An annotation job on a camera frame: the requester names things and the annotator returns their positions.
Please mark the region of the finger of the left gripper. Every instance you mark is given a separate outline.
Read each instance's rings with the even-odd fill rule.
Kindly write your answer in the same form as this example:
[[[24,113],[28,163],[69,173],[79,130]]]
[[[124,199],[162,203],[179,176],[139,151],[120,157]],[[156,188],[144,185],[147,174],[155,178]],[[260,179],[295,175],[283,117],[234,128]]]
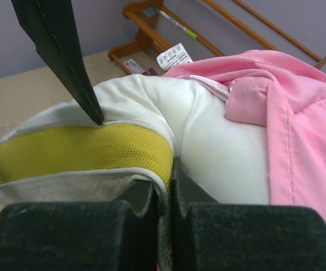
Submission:
[[[12,1],[38,55],[97,125],[104,114],[86,72],[71,1]]]

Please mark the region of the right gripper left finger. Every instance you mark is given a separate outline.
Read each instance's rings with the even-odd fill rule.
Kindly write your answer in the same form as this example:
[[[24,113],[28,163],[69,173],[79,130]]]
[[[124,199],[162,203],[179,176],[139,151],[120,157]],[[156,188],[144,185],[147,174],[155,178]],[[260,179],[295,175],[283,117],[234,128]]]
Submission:
[[[156,270],[157,223],[148,181],[111,202],[11,204],[0,212],[0,270]]]

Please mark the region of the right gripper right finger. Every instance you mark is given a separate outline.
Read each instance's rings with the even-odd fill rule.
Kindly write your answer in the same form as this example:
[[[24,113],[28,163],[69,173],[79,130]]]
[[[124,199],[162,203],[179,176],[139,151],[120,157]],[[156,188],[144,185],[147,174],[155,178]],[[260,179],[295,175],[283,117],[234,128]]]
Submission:
[[[326,224],[305,207],[221,204],[175,158],[173,270],[326,270]]]

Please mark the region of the yellow white pillow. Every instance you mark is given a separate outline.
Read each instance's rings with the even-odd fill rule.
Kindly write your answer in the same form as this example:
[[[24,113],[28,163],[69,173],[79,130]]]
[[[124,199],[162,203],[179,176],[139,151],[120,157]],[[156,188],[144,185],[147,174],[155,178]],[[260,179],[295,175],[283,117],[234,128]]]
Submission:
[[[0,203],[108,201],[133,180],[158,192],[158,264],[171,270],[168,193],[173,160],[221,203],[268,204],[265,126],[228,115],[248,78],[130,75],[94,91],[97,126],[75,102],[60,103],[0,141]]]

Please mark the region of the pink pillowcase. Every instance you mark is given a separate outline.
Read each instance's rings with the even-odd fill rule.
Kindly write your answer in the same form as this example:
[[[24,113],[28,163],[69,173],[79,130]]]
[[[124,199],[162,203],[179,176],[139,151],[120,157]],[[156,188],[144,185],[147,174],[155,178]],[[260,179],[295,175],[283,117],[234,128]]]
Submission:
[[[270,202],[244,205],[305,207],[326,224],[326,74],[278,51],[253,50],[166,73],[190,75],[248,78],[234,91],[228,115],[266,127]]]

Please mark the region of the white pillowcase care label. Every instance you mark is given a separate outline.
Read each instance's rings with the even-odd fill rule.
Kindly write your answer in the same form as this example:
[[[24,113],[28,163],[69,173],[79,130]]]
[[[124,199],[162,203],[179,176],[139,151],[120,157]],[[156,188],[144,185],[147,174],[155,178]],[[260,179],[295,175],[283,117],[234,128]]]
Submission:
[[[185,50],[185,47],[182,45],[182,43],[179,43],[158,55],[157,62],[161,69],[168,71],[174,66],[191,63],[193,60]]]

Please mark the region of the small white card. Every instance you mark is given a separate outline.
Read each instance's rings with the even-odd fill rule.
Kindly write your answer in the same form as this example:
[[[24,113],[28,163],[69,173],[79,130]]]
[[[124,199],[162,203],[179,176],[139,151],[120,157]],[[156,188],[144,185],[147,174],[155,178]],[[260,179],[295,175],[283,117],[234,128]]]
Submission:
[[[133,74],[145,74],[145,70],[137,64],[134,59],[128,59],[124,62],[124,65],[133,73]]]

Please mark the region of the orange wooden rack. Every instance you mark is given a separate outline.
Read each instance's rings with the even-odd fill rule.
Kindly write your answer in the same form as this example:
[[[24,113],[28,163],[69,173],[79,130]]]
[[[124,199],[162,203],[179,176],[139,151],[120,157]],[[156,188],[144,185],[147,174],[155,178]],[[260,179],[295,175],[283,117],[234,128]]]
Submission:
[[[124,6],[123,16],[137,25],[130,42],[114,47],[108,57],[126,73],[124,62],[138,54],[156,57],[182,43],[193,60],[239,54],[246,50],[282,51],[322,69],[326,56],[320,56],[265,18],[244,1],[183,1],[180,8],[169,1],[137,1]],[[163,10],[197,35],[189,37],[165,19]]]

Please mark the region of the small pink clip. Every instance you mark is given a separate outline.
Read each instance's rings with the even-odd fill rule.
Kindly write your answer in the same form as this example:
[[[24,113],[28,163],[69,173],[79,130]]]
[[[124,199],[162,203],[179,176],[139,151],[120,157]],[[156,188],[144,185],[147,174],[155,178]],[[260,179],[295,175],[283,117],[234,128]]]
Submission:
[[[151,75],[153,75],[153,76],[157,76],[158,75],[157,71],[154,68],[149,68],[148,70],[149,70],[149,72],[150,72]]]

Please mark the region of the green marker pen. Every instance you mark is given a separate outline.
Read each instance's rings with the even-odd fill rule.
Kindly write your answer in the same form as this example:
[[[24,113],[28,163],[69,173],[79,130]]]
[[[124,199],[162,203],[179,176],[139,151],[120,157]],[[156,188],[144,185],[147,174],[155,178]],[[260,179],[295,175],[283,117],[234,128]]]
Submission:
[[[173,17],[171,17],[169,14],[167,14],[163,10],[160,10],[159,13],[165,19],[167,19],[169,22],[171,22],[173,25],[175,25],[176,27],[182,29],[192,39],[196,39],[197,38],[197,35],[195,33],[193,33],[192,31],[190,31],[188,28],[184,27],[182,24],[180,24],[178,21],[176,21]]]

